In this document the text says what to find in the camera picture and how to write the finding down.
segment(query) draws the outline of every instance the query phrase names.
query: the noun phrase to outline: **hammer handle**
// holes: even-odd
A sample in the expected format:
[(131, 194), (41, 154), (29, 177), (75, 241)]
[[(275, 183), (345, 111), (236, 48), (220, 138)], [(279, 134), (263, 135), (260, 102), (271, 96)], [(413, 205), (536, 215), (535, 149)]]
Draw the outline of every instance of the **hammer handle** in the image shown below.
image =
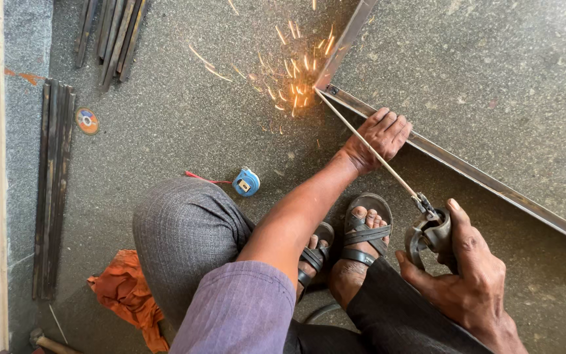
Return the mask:
[(43, 346), (56, 354), (82, 354), (80, 351), (73, 350), (68, 346), (64, 346), (58, 342), (54, 342), (53, 340), (47, 337), (38, 338), (36, 344)]

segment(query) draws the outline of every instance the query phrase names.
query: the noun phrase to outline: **blue measuring tape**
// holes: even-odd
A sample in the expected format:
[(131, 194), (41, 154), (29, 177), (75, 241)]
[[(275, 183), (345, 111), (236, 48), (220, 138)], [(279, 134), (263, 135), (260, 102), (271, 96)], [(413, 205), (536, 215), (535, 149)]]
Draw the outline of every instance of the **blue measuring tape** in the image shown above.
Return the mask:
[(250, 197), (259, 190), (259, 177), (248, 167), (242, 167), (240, 174), (233, 181), (233, 188), (242, 197)]

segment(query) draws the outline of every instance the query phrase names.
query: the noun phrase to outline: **purple shirt sleeve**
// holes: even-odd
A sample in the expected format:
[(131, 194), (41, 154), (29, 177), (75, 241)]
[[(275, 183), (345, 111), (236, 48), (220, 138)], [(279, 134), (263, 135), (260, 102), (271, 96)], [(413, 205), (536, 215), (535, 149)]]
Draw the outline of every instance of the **purple shirt sleeve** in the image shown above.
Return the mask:
[(202, 278), (170, 354), (281, 353), (295, 290), (263, 262), (227, 263)]

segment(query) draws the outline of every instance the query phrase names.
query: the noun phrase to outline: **fingernail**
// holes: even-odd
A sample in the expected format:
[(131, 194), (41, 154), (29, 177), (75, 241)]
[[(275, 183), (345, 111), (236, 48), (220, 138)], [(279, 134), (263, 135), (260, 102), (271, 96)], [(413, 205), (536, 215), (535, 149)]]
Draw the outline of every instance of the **fingernail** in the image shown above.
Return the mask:
[(449, 199), (449, 204), (453, 209), (460, 210), (460, 204), (458, 204), (458, 202), (456, 202), (455, 199), (453, 198)]

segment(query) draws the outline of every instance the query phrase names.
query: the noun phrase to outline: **cutting disc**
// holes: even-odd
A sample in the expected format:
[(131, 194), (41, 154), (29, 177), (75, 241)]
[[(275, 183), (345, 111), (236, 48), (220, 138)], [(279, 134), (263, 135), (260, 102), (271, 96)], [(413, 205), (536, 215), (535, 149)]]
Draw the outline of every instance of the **cutting disc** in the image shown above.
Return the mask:
[(82, 132), (87, 135), (94, 135), (99, 131), (98, 117), (87, 107), (80, 107), (75, 111), (75, 122)]

